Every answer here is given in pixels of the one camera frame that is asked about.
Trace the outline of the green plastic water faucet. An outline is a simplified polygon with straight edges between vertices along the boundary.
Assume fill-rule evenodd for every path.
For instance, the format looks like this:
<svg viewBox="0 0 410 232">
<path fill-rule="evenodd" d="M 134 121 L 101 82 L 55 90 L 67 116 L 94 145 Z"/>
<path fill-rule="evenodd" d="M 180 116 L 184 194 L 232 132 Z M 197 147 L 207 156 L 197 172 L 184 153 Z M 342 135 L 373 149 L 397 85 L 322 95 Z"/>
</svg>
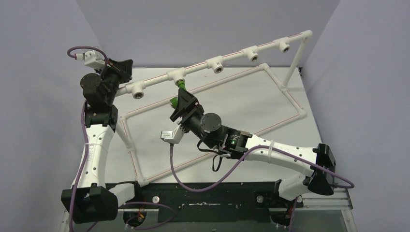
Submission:
<svg viewBox="0 0 410 232">
<path fill-rule="evenodd" d="M 185 86 L 185 81 L 184 80 L 179 80 L 176 82 L 176 86 L 178 88 L 181 88 L 183 90 L 186 90 L 186 86 Z M 175 96 L 173 98 L 170 99 L 170 106 L 175 109 L 177 107 L 178 104 L 178 96 Z"/>
</svg>

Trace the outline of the white PVC pipe frame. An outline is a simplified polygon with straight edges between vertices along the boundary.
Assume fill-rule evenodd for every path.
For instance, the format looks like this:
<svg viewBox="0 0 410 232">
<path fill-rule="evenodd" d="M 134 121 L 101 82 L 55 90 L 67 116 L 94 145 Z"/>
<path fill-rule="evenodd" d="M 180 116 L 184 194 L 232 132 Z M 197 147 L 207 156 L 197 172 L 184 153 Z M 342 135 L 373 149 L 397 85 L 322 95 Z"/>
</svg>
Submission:
<svg viewBox="0 0 410 232">
<path fill-rule="evenodd" d="M 228 81 L 232 81 L 235 80 L 239 77 L 243 77 L 245 75 L 249 75 L 255 72 L 259 72 L 259 71 L 264 71 L 276 84 L 276 86 L 278 87 L 278 89 L 281 91 L 281 93 L 290 101 L 290 103 L 293 105 L 293 107 L 296 109 L 297 114 L 295 116 L 292 116 L 284 121 L 281 121 L 277 124 L 274 124 L 268 128 L 265 128 L 259 132 L 257 132 L 257 135 L 262 135 L 265 132 L 270 132 L 272 130 L 275 130 L 281 126 L 287 125 L 289 123 L 292 123 L 298 119 L 303 119 L 307 116 L 307 112 L 305 111 L 305 109 L 295 100 L 295 98 L 292 96 L 292 94 L 289 92 L 288 90 L 288 83 L 294 73 L 294 71 L 297 68 L 297 65 L 299 64 L 299 61 L 301 59 L 301 56 L 306 48 L 306 45 L 308 44 L 310 38 L 312 37 L 312 31 L 311 30 L 306 30 L 303 31 L 299 34 L 296 35 L 292 35 L 289 37 L 283 37 L 283 38 L 279 38 L 276 40 L 273 40 L 271 42 L 268 43 L 264 43 L 261 45 L 254 45 L 251 47 L 247 47 L 244 48 L 238 52 L 234 52 L 231 54 L 227 54 L 227 55 L 223 55 L 223 56 L 216 56 L 213 58 L 209 58 L 206 61 L 203 61 L 201 63 L 198 64 L 194 64 L 188 67 L 181 67 L 181 68 L 177 68 L 177 69 L 173 69 L 170 70 L 162 75 L 156 76 L 156 77 L 152 77 L 149 78 L 147 80 L 140 80 L 140 81 L 135 81 L 135 82 L 131 82 L 129 84 L 124 85 L 123 87 L 121 87 L 117 93 L 117 96 L 121 96 L 124 94 L 132 94 L 132 96 L 136 99 L 141 98 L 143 91 L 147 88 L 147 87 L 151 87 L 153 85 L 157 85 L 159 83 L 162 82 L 166 82 L 166 81 L 173 81 L 175 83 L 175 85 L 179 86 L 181 82 L 185 81 L 185 76 L 189 75 L 191 73 L 195 73 L 204 69 L 211 69 L 214 73 L 221 73 L 223 71 L 223 65 L 224 63 L 234 60 L 234 59 L 238 59 L 238 58 L 242 58 L 245 57 L 247 58 L 249 61 L 251 62 L 255 62 L 258 60 L 259 58 L 259 52 L 267 50 L 267 49 L 271 49 L 271 48 L 278 48 L 282 53 L 286 53 L 289 49 L 290 49 L 290 44 L 292 42 L 295 41 L 300 41 L 300 45 L 299 48 L 293 58 L 293 61 L 289 67 L 289 69 L 287 70 L 287 73 L 284 76 L 283 80 L 279 80 L 277 78 L 277 76 L 272 72 L 271 67 L 266 64 L 266 63 L 262 63 L 256 67 L 250 68 L 248 70 L 245 70 L 241 73 L 237 73 L 234 74 L 232 76 L 228 76 L 225 78 L 222 78 L 220 80 L 217 80 L 215 82 L 212 83 L 208 83 L 206 85 L 197 87 L 195 89 L 192 89 L 192 93 L 198 93 L 207 89 L 210 89 L 212 87 L 221 85 L 223 83 L 226 83 Z M 127 119 L 138 115 L 140 113 L 146 112 L 148 110 L 157 108 L 159 106 L 165 105 L 166 101 L 165 100 L 161 100 L 159 102 L 150 104 L 150 105 L 146 105 L 144 107 L 138 108 L 136 110 L 127 112 L 127 113 L 123 113 L 120 116 L 120 137 L 122 139 L 122 141 L 124 142 L 124 144 L 127 146 L 128 152 L 131 155 L 132 158 L 132 163 L 133 163 L 133 167 L 135 170 L 135 175 L 136 175 L 136 179 L 138 180 L 138 182 L 140 183 L 141 186 L 146 186 L 152 182 L 161 180 L 163 178 L 167 178 L 171 175 L 171 170 L 166 170 L 163 171 L 159 174 L 156 174 L 152 177 L 147 177 L 145 178 L 143 176 L 143 174 L 141 174 L 141 170 L 139 167 L 139 163 L 138 163 L 138 158 L 137 158 L 137 154 L 136 154 L 136 146 L 134 145 L 134 143 L 131 140 L 131 136 L 129 134 L 129 129 L 128 129 L 128 125 L 127 125 Z"/>
</svg>

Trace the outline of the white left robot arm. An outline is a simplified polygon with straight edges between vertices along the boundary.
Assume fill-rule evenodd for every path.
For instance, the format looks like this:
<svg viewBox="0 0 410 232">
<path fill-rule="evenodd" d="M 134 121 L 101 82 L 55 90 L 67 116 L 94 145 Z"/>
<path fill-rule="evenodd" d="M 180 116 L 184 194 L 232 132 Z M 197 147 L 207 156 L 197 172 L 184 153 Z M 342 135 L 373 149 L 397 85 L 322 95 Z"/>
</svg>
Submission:
<svg viewBox="0 0 410 232">
<path fill-rule="evenodd" d="M 70 189 L 61 194 L 61 201 L 76 224 L 114 220 L 119 207 L 142 204 L 143 194 L 137 182 L 123 182 L 106 187 L 105 168 L 109 146 L 116 132 L 118 109 L 114 98 L 119 85 L 132 78 L 133 61 L 114 61 L 100 73 L 83 76 L 80 86 L 86 99 L 83 116 L 85 147 L 79 173 Z"/>
</svg>

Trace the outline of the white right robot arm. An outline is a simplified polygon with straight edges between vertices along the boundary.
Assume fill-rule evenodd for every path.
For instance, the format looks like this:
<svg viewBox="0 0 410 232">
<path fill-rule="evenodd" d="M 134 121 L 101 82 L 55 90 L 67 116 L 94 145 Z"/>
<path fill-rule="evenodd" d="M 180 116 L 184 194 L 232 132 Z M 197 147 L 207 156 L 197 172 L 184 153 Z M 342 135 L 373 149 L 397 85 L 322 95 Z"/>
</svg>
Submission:
<svg viewBox="0 0 410 232">
<path fill-rule="evenodd" d="M 285 206 L 305 193 L 324 196 L 334 194 L 336 161 L 328 145 L 298 147 L 271 142 L 255 134 L 224 126 L 219 115 L 205 113 L 198 99 L 183 88 L 178 90 L 176 105 L 170 116 L 172 122 L 180 119 L 171 131 L 162 131 L 160 138 L 169 144 L 178 144 L 184 134 L 192 132 L 199 138 L 197 148 L 206 145 L 205 152 L 240 162 L 260 161 L 285 167 L 297 172 L 288 179 L 276 182 L 272 192 L 273 203 Z"/>
</svg>

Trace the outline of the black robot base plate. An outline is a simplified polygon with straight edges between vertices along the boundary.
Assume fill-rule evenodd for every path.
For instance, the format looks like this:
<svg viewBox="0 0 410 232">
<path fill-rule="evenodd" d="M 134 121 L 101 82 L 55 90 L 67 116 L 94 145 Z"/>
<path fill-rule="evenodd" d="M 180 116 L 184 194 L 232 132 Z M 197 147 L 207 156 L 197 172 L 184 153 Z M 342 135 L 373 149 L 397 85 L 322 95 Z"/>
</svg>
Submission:
<svg viewBox="0 0 410 232">
<path fill-rule="evenodd" d="M 204 192 L 191 192 L 177 183 L 135 188 L 124 208 L 156 209 L 158 222 L 275 222 L 287 226 L 301 199 L 279 196 L 277 182 L 221 183 Z"/>
</svg>

